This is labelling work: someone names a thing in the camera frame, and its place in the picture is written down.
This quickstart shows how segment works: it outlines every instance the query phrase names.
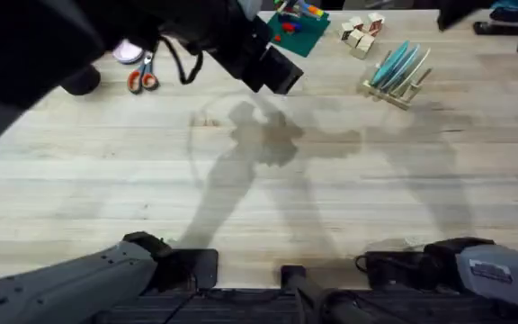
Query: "black cable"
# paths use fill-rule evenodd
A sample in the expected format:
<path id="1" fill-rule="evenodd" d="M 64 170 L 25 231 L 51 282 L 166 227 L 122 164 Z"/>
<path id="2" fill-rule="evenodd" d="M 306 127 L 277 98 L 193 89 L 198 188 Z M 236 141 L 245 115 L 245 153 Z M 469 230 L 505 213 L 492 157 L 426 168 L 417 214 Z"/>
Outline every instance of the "black cable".
<path id="1" fill-rule="evenodd" d="M 201 294 L 199 292 L 199 284 L 197 282 L 197 276 L 195 274 L 193 274 L 191 271 L 189 271 L 189 269 L 187 267 L 183 267 L 183 270 L 189 274 L 190 278 L 191 278 L 191 281 L 194 282 L 194 285 L 195 285 L 195 291 L 187 298 L 185 298 L 177 307 L 175 307 L 175 309 L 173 311 L 171 311 L 169 313 L 169 315 L 167 315 L 167 318 L 163 321 L 162 324 L 167 324 L 169 323 L 169 321 L 171 321 L 173 319 L 173 317 L 175 315 L 177 315 L 177 313 L 183 308 L 185 307 L 193 298 L 195 298 L 195 296 L 197 296 L 198 294 Z"/>
<path id="2" fill-rule="evenodd" d="M 355 258 L 355 266 L 357 267 L 357 269 L 359 271 L 361 271 L 364 274 L 367 274 L 367 268 L 366 267 L 362 267 L 362 265 L 359 263 L 359 261 L 361 261 L 361 260 L 367 261 L 367 257 L 365 255 L 357 256 Z"/>
<path id="3" fill-rule="evenodd" d="M 170 320 L 173 319 L 173 317 L 183 308 L 185 307 L 185 305 L 187 305 L 193 298 L 195 298 L 195 296 L 197 296 L 199 294 L 199 292 L 195 291 L 194 293 L 192 293 L 189 297 L 185 298 L 180 304 L 179 306 L 175 307 L 175 309 L 169 313 L 169 315 L 167 315 L 167 318 L 163 321 L 162 324 L 167 324 L 169 323 Z"/>
<path id="4" fill-rule="evenodd" d="M 159 39 L 166 45 L 166 47 L 169 49 L 169 52 L 173 56 L 175 64 L 177 65 L 177 70 L 179 72 L 179 81 L 182 85 L 189 85 L 191 82 L 195 80 L 195 77 L 197 77 L 199 71 L 201 71 L 201 68 L 203 68 L 203 52 L 199 51 L 199 53 L 197 54 L 197 62 L 195 63 L 195 66 L 191 70 L 189 76 L 185 77 L 185 70 L 183 69 L 183 64 L 181 63 L 181 60 L 177 55 L 177 51 L 175 50 L 175 47 L 173 46 L 171 41 L 167 39 L 165 36 L 161 35 L 159 36 Z"/>
<path id="5" fill-rule="evenodd" d="M 361 296 L 360 296 L 360 294 L 357 294 L 357 293 L 355 293 L 355 292 L 349 292 L 349 294 L 351 294 L 351 295 L 352 295 L 352 297 L 355 299 L 355 302 L 356 302 L 358 299 L 359 299 L 359 300 L 362 300 L 363 302 L 368 303 L 368 304 L 369 304 L 369 305 L 371 305 L 372 307 L 374 307 L 374 308 L 376 308 L 376 309 L 378 309 L 378 310 L 380 310 L 380 311 L 382 311 L 382 312 L 384 312 L 384 313 L 386 313 L 386 314 L 388 314 L 388 315 L 390 315 L 390 316 L 392 316 L 392 317 L 394 317 L 394 318 L 396 318 L 396 319 L 398 319 L 398 320 L 402 320 L 402 321 L 404 321 L 404 322 L 405 322 L 405 323 L 407 323 L 407 324 L 416 324 L 416 322 L 414 322 L 414 321 L 412 321 L 412 320 L 410 320 L 410 319 L 406 319 L 405 317 L 403 317 L 403 316 L 401 316 L 401 315 L 399 315 L 399 314 L 396 314 L 395 312 L 393 312 L 393 311 L 391 311 L 391 310 L 389 310 L 389 309 L 387 309 L 387 308 L 385 308 L 385 307 L 383 307 L 383 306 L 381 306 L 381 305 L 377 304 L 377 303 L 376 303 L 376 302 L 374 302 L 374 301 L 370 301 L 370 300 L 368 300 L 367 298 L 361 297 Z"/>

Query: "light wood surface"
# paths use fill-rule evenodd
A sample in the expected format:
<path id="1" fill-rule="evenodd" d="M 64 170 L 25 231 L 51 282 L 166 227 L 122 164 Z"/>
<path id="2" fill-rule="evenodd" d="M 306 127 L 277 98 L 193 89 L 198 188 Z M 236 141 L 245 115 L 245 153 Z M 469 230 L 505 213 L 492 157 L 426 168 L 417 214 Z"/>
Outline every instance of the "light wood surface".
<path id="1" fill-rule="evenodd" d="M 365 61 L 336 32 L 363 12 L 332 13 L 308 58 L 284 50 L 305 71 L 286 97 L 251 94 L 209 57 L 181 86 L 164 49 L 154 93 L 130 94 L 134 67 L 110 56 L 95 93 L 54 91 L 0 139 L 0 275 L 136 230 L 216 248 L 224 287 L 275 286 L 288 263 L 364 286 L 361 252 L 460 235 L 518 248 L 518 37 L 478 37 L 475 16 L 439 33 L 436 12 L 381 13 Z M 404 40 L 433 48 L 415 107 L 357 95 Z"/>

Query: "blue plate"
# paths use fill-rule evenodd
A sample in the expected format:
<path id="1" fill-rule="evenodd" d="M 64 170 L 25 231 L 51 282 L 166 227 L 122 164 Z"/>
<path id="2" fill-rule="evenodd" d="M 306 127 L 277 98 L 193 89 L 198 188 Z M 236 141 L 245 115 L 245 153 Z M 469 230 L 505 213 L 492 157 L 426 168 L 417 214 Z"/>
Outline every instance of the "blue plate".
<path id="1" fill-rule="evenodd" d="M 403 58 L 405 55 L 406 49 L 409 47 L 409 40 L 406 40 L 399 48 L 391 54 L 385 61 L 385 64 L 379 68 L 379 71 L 375 73 L 375 76 L 371 80 L 371 85 L 376 86 L 378 85 L 385 77 L 390 75 L 391 71 L 397 63 Z"/>
<path id="2" fill-rule="evenodd" d="M 400 78 L 403 76 L 403 73 L 409 68 L 411 63 L 413 63 L 413 60 L 415 59 L 415 55 L 417 54 L 417 51 L 421 48 L 420 45 L 416 45 L 413 49 L 411 49 L 403 59 L 399 61 L 399 64 L 397 64 L 397 67 L 393 69 L 393 73 L 391 73 L 391 77 L 385 85 L 381 87 L 381 91 L 385 91 L 389 89 L 390 86 L 394 85 Z"/>

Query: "screw hole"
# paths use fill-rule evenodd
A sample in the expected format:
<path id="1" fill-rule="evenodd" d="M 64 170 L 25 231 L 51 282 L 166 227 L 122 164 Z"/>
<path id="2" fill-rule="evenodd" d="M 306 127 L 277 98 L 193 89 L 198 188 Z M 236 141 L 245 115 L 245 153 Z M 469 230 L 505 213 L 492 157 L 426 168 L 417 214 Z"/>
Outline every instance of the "screw hole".
<path id="1" fill-rule="evenodd" d="M 0 298 L 0 305 L 3 305 L 7 303 L 9 300 L 7 300 L 7 297 Z"/>

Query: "wooden block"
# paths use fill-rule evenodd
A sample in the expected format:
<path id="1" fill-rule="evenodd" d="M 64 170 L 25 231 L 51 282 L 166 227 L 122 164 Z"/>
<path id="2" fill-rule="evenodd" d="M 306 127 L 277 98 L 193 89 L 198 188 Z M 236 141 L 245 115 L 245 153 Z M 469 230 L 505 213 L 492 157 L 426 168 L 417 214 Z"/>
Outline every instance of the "wooden block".
<path id="1" fill-rule="evenodd" d="M 360 31 L 363 30 L 363 25 L 365 24 L 360 16 L 354 16 L 353 18 L 349 19 L 349 23 L 352 25 L 354 29 Z"/>
<path id="2" fill-rule="evenodd" d="M 371 46 L 375 42 L 375 38 L 370 35 L 364 35 L 361 40 L 359 40 L 359 44 L 354 49 L 351 49 L 349 52 L 351 55 L 358 59 L 365 59 L 367 57 L 367 53 L 371 49 Z"/>
<path id="3" fill-rule="evenodd" d="M 344 22 L 341 24 L 341 29 L 339 30 L 339 35 L 341 36 L 341 41 L 346 41 L 349 38 L 349 35 L 353 31 L 353 27 L 350 23 Z"/>
<path id="4" fill-rule="evenodd" d="M 347 43 L 347 45 L 351 46 L 352 48 L 356 48 L 363 36 L 365 36 L 365 34 L 362 31 L 353 30 L 351 31 L 351 35 L 349 35 L 349 38 L 347 38 L 345 43 Z"/>
<path id="5" fill-rule="evenodd" d="M 377 34 L 383 29 L 385 23 L 385 17 L 379 13 L 369 13 L 368 15 L 371 25 L 369 26 L 369 34 L 376 37 Z"/>

